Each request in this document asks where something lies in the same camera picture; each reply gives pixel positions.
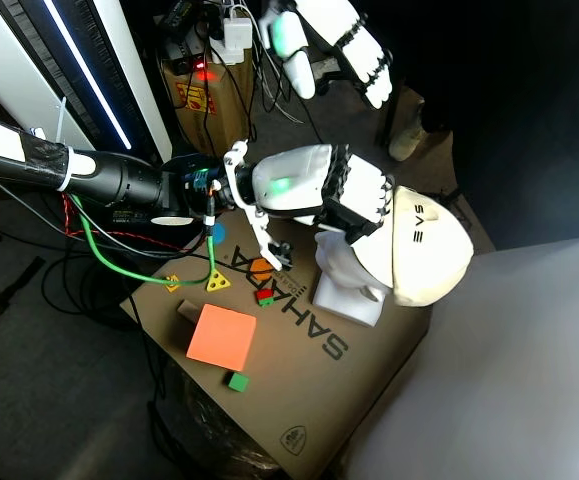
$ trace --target green cable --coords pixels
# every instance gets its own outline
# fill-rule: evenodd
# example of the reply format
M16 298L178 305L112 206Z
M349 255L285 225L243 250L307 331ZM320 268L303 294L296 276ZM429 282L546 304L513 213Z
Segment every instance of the green cable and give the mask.
M80 202L80 199L76 195L72 195L72 198L73 198L73 201L76 202L78 204L78 206L82 208L82 203ZM107 260L102 255L102 253L100 253L100 250L98 250L98 246L96 245L96 242L93 238L93 234L91 233L91 225L89 225L89 221L85 217L83 217L82 215L80 215L80 221L82 222L82 229L85 231L85 236L87 237L87 243L89 243L89 247L91 247L91 251L93 252L93 254L96 256L96 258L98 260L100 260L100 262L104 266L110 268L111 270L113 270L116 273L119 273L120 275L135 278L136 280L140 280L143 282L158 283L160 285L189 286L189 285L198 285L199 283L206 282L207 280L209 280L209 278L211 277L211 274L216 269L215 253L213 250L213 236L207 235L207 239L206 239L206 241L207 241L207 254L209 256L210 269L209 269L209 273L207 273L207 275L203 278L200 278L198 280L184 280L184 281L172 282L171 280L165 280L162 278L153 278L153 277L148 277L146 275L140 275L139 273L130 272L129 270L125 270L124 268L121 268L118 265L111 263L109 260Z

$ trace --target dark floor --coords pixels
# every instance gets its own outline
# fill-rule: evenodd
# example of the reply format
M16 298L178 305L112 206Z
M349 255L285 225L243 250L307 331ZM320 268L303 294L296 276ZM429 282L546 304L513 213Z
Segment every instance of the dark floor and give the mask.
M349 85L336 85L326 97L308 104L325 142L350 143L355 153L395 171L401 183L421 191L450 191L455 186L450 139L396 165L386 150L374 145L378 113L368 110ZM405 92L401 110L413 104L415 96ZM299 104L290 109L306 118ZM399 113L396 128L405 116ZM250 147L251 159L317 143L308 126L294 126L278 112L259 112L256 120L259 140ZM42 207L35 195L25 198ZM474 225L477 249L490 250L468 206L462 200L459 205ZM21 237L64 244L11 200L0 199L0 226ZM61 256L9 239L0 243L0 291L36 255L47 261ZM0 477L179 478L150 437L145 405L153 388L139 334L57 313L42 300L40 276L0 317ZM54 282L50 290L66 302L60 285Z

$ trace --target blue circle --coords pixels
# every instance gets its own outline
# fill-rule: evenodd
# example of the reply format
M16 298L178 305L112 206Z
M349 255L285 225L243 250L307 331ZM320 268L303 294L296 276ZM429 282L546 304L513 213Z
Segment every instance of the blue circle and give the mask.
M214 245L220 245L222 242L225 241L226 236L227 236L227 231L225 230L225 227L223 227L221 223L216 223L213 226L213 243L214 243Z

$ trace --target led light strip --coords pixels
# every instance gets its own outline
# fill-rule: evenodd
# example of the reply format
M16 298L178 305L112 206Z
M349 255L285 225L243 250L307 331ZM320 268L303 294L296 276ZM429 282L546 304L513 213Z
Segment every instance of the led light strip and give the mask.
M73 41L73 38L71 38L71 34L69 33L69 30L67 30L65 23L62 21L62 18L60 17L58 10L56 10L56 6L53 4L52 0L44 0L44 3L45 3L45 6L47 7L47 10L49 10L49 14L51 15L51 18L53 18L53 21L55 22L56 26L58 27L58 30L60 30L60 34L62 35L62 38L67 43L67 46L69 47L69 50L71 50L71 53L73 54L74 58L76 59L76 62L78 62L78 66L80 67L80 70L82 70L82 73L84 73L85 78L87 79L87 81L89 82L89 85L91 86L91 89L96 94L96 97L98 97L98 101L100 102L100 105L102 105L102 108L104 109L105 113L107 114L107 117L109 117L109 120L111 120L112 125L116 129L116 132L118 133L118 136L120 137L120 140L122 140L122 143L124 143L125 148L127 150L130 150L131 149L131 143L129 142L127 135L125 135L125 132L123 131L122 127L120 126L120 123L118 123L118 119L116 118L113 111L111 110L111 107L109 106L109 103L107 102L107 99L102 94L102 91L100 90L100 87L98 86L98 83L96 82L96 79L93 78L93 75L91 74L91 70L89 70L89 67L87 66L87 63L85 62L85 59L82 57L80 50L78 50L78 47L76 46L75 42Z

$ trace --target cardboard box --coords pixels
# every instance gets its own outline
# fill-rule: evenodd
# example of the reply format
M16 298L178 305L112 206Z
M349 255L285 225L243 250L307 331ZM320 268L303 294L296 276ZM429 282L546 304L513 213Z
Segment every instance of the cardboard box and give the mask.
M246 273L259 257L244 214L218 220L226 239L216 246L218 270L230 288L207 293L204 285L169 292L155 284L134 295L147 333L294 479L316 478L371 409L422 339L429 309L387 301L374 328L350 322L310 302L319 277L315 229L272 220L270 233L293 244L294 268L256 280ZM157 276L201 278L208 262L186 258L167 263ZM274 291L274 303L258 306L254 292ZM219 305L257 317L243 375L245 392L224 384L226 371L186 357L194 325L176 312L183 299ZM131 306L123 308L133 315Z
M225 67L215 63L207 64L207 84L205 90L204 72L193 75L175 75L165 63L163 73L176 116L193 146L202 153L224 155L236 140L246 139L249 135L247 112L243 108L234 80L242 94L244 106L249 108L253 91L253 67L251 51L245 52L245 61ZM205 130L205 112L207 129Z

